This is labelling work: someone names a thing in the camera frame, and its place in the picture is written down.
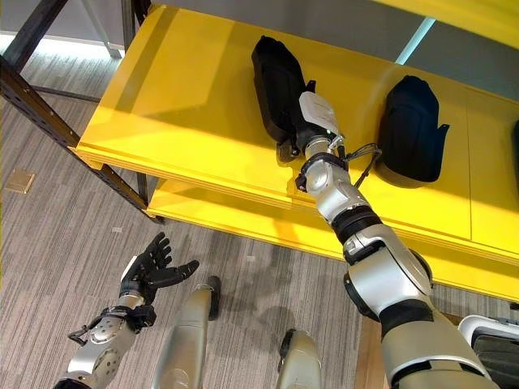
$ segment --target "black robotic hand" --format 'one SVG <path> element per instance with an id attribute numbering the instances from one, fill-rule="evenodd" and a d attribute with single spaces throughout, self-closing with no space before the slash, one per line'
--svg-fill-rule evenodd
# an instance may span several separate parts
<path id="1" fill-rule="evenodd" d="M 199 266 L 191 261 L 179 267 L 166 267 L 171 262 L 171 247 L 164 233 L 159 233 L 146 250 L 137 256 L 121 280 L 119 296 L 138 293 L 144 304 L 151 305 L 157 289 L 179 284 L 189 278 Z"/>

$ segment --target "black cable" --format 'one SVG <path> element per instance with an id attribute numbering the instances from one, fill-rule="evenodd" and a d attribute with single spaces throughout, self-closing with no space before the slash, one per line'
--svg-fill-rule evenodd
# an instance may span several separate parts
<path id="1" fill-rule="evenodd" d="M 364 169 L 358 180 L 355 182 L 354 186 L 359 188 L 364 179 L 369 175 L 371 168 L 375 164 L 376 160 L 382 155 L 382 150 L 379 149 L 376 143 L 366 143 L 364 146 L 359 147 L 354 152 L 351 152 L 346 155 L 346 161 L 351 161 L 356 158 L 360 158 L 361 156 L 367 156 L 368 154 L 372 154 L 371 161 L 368 166 Z"/>

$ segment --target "metal shelf frame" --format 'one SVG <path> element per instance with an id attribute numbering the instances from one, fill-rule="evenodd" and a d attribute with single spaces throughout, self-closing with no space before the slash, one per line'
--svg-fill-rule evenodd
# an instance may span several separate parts
<path id="1" fill-rule="evenodd" d="M 145 212 L 148 207 L 146 175 L 137 173 L 139 187 L 139 192 L 137 193 L 108 165 L 94 167 L 87 165 L 75 154 L 75 148 L 80 139 L 79 135 L 46 103 L 36 90 L 53 93 L 56 93 L 56 91 L 49 88 L 47 88 L 49 89 L 47 91 L 33 87 L 20 75 L 41 38 L 49 30 L 50 25 L 59 15 L 66 2 L 67 0 L 41 0 L 16 34 L 15 39 L 7 47 L 5 53 L 0 55 L 0 94 L 15 106 L 21 114 L 33 122 L 93 174 L 98 176 L 106 185 L 120 194 L 133 207 L 137 208 L 155 223 L 162 223 L 162 218 L 152 217 Z M 149 6 L 149 0 L 121 0 L 125 49 L 129 47 L 131 40 L 135 36 L 135 17 L 142 23 Z M 59 92 L 57 94 L 63 96 L 92 101 L 92 99 L 82 98 L 83 95 L 63 91 L 57 92 Z"/>

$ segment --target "shelf board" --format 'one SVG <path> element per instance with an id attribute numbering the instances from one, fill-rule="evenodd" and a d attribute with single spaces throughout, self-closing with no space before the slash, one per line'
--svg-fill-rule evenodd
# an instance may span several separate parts
<path id="1" fill-rule="evenodd" d="M 341 244 L 317 216 L 214 193 L 185 182 L 159 180 L 148 213 L 343 260 Z M 491 251 L 485 252 L 484 246 L 472 251 L 397 233 L 429 262 L 435 282 L 519 301 L 518 258 L 510 257 L 506 263 L 492 259 Z"/>
<path id="2" fill-rule="evenodd" d="M 517 0 L 375 0 L 519 49 Z"/>
<path id="3" fill-rule="evenodd" d="M 362 191 L 386 220 L 470 238 L 465 86 L 407 66 L 305 38 L 158 6 L 146 18 L 76 152 L 116 165 L 284 209 L 314 212 L 295 188 L 298 159 L 280 166 L 255 95 L 252 50 L 283 41 L 336 110 L 348 151 L 377 139 L 388 91 L 404 75 L 426 79 L 451 125 L 440 179 L 408 190 L 370 175 Z M 367 159 L 353 161 L 353 179 Z M 445 223 L 444 216 L 453 221 Z"/>

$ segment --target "black joint ring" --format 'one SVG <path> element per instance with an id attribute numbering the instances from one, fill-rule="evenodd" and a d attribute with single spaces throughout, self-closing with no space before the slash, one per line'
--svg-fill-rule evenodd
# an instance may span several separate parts
<path id="1" fill-rule="evenodd" d="M 301 171 L 295 179 L 296 186 L 299 190 L 303 192 L 307 191 L 307 171 L 314 164 L 314 162 L 317 162 L 319 160 L 338 166 L 339 168 L 344 169 L 346 171 L 348 170 L 348 165 L 345 160 L 342 160 L 338 156 L 330 154 L 329 152 L 318 152 L 317 154 L 314 154 L 313 156 L 308 158 L 305 161 L 305 163 L 302 164 Z"/>
<path id="2" fill-rule="evenodd" d="M 124 318 L 132 309 L 129 306 L 107 306 L 101 311 L 101 316 Z"/>

